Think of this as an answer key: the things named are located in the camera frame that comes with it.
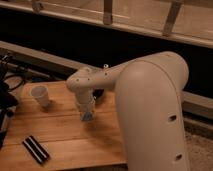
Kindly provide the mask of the small black object behind arm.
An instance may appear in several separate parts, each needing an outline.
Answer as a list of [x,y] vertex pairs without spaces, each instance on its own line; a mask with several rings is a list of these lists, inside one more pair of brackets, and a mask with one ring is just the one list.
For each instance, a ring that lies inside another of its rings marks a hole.
[[95,99],[98,99],[103,95],[103,93],[104,93],[103,89],[96,89],[96,90],[93,91],[93,97]]

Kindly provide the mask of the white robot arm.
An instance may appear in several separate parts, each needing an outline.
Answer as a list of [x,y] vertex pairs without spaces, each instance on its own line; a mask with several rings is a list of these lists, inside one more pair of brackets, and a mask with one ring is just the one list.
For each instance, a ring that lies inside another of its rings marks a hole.
[[83,67],[67,87],[85,115],[95,89],[113,89],[129,171],[190,171],[182,117],[189,69],[174,52],[136,58],[98,72]]

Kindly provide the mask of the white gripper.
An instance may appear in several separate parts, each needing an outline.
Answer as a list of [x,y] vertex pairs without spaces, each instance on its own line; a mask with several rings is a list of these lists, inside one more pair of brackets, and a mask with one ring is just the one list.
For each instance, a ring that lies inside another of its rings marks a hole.
[[95,101],[92,100],[88,103],[78,103],[77,108],[81,115],[84,115],[85,113],[92,113],[95,106]]

